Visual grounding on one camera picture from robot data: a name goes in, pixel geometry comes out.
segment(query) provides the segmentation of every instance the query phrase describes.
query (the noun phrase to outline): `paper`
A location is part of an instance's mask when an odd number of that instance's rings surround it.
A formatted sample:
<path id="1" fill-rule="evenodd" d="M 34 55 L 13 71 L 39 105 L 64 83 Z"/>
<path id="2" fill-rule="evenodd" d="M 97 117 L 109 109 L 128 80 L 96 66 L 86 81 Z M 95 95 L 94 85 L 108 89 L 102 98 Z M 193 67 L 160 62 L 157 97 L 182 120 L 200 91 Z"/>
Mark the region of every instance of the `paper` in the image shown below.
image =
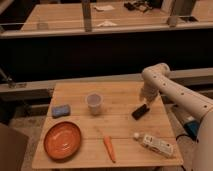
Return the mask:
<path id="1" fill-rule="evenodd" d="M 97 11 L 110 11 L 110 10 L 114 10 L 115 8 L 112 5 L 104 5 L 104 6 L 94 6 L 94 8 Z"/>
<path id="2" fill-rule="evenodd" d="M 100 23 L 97 25 L 98 27 L 108 27 L 108 26 L 117 26 L 117 24 L 109 21 L 109 20 L 105 20 L 104 22 Z"/>

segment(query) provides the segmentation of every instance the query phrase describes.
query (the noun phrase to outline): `blue sponge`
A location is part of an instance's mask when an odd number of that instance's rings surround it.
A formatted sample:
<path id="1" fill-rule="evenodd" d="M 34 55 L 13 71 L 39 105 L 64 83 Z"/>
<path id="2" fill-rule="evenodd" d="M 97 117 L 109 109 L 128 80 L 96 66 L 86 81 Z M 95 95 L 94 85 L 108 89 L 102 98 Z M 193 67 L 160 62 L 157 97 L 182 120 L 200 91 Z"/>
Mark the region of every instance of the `blue sponge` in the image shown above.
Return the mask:
<path id="1" fill-rule="evenodd" d="M 52 107 L 52 117 L 58 118 L 61 116 L 68 116 L 70 115 L 71 110 L 69 105 L 63 105 L 63 106 L 56 106 Z"/>

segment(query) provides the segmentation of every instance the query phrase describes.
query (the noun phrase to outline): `floor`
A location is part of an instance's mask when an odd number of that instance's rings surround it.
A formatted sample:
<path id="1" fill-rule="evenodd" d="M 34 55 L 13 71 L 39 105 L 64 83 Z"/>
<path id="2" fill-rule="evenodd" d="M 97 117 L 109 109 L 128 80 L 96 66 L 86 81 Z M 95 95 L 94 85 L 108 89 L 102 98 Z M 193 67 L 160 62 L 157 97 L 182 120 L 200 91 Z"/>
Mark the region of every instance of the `floor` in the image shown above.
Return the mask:
<path id="1" fill-rule="evenodd" d="M 176 119 L 173 111 L 172 111 L 172 104 L 167 104 L 165 105 L 165 108 L 168 113 L 168 117 L 171 121 L 173 130 L 175 135 L 179 135 L 184 133 L 184 130 L 181 126 L 181 124 L 178 122 Z M 11 120 L 10 122 L 10 127 L 26 134 L 29 136 L 29 142 L 27 146 L 27 150 L 25 153 L 25 158 L 24 162 L 22 165 L 22 171 L 35 171 L 34 169 L 31 168 L 32 164 L 32 159 L 33 155 L 35 153 L 35 149 L 37 146 L 37 142 L 40 137 L 41 129 L 45 120 L 45 113 L 46 113 L 46 108 L 39 109 L 36 112 L 34 112 L 30 116 L 22 116 L 20 115 L 24 113 L 23 108 L 17 109 L 17 112 L 15 114 L 15 117 Z M 178 145 L 180 147 L 183 159 L 184 159 L 184 167 L 186 170 L 191 170 L 191 165 L 192 165 L 192 157 L 193 157 L 193 151 L 195 148 L 195 143 L 189 139 L 188 137 L 181 137 L 178 139 Z M 130 169 L 110 169 L 112 170 L 130 170 Z M 140 171 L 152 171 L 154 168 L 132 168 L 131 171 L 134 170 L 140 170 Z M 183 169 L 181 167 L 163 167 L 158 169 L 158 171 L 182 171 Z"/>

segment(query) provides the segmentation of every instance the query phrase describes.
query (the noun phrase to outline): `cable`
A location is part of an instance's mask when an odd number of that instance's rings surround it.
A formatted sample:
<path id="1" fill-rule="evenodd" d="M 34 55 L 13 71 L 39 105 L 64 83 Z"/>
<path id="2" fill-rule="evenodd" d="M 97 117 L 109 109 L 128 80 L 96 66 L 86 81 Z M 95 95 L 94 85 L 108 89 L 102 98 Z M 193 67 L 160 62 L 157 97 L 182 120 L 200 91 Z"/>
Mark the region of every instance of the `cable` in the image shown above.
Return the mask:
<path id="1" fill-rule="evenodd" d="M 183 169 L 183 171 L 186 171 L 185 167 L 183 165 L 181 165 L 181 168 Z"/>
<path id="2" fill-rule="evenodd" d="M 178 135 L 178 136 L 176 137 L 176 141 L 177 141 L 180 137 L 188 137 L 188 138 L 191 139 L 191 137 L 190 137 L 189 135 L 187 135 L 187 134 L 180 134 L 180 135 Z"/>

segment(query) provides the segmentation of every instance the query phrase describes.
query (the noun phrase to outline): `desk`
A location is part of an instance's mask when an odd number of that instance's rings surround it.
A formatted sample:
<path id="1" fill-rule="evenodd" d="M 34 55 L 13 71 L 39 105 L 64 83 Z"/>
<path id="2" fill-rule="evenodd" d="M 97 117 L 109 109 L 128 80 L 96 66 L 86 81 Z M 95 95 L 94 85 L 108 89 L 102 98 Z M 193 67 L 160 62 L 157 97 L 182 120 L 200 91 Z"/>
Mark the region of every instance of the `desk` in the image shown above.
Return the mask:
<path id="1" fill-rule="evenodd" d="M 148 24 L 166 23 L 168 14 L 160 9 L 154 9 L 146 13 L 140 11 L 128 11 L 124 2 L 98 2 L 91 3 L 92 26 L 106 19 L 117 24 L 117 26 L 138 26 Z M 97 12 L 94 6 L 112 5 L 115 9 L 111 11 Z M 45 22 L 49 29 L 76 29 L 84 28 L 81 4 L 38 4 L 26 20 L 22 30 L 36 30 L 37 22 Z"/>
<path id="2" fill-rule="evenodd" d="M 58 83 L 43 125 L 41 137 L 34 155 L 34 169 L 55 168 L 111 168 L 182 165 L 183 159 L 160 96 L 154 101 L 149 113 L 135 121 L 131 113 L 141 103 L 139 92 L 143 82 L 85 82 Z M 91 92 L 103 96 L 102 114 L 89 114 L 85 96 Z M 71 116 L 52 119 L 51 107 L 63 104 L 71 106 Z M 71 121 L 82 132 L 82 145 L 78 153 L 65 163 L 51 160 L 44 151 L 43 139 L 56 123 Z M 112 137 L 116 163 L 112 163 L 103 144 L 100 131 Z M 174 145 L 174 157 L 167 159 L 152 152 L 133 140 L 134 132 L 149 133 Z"/>

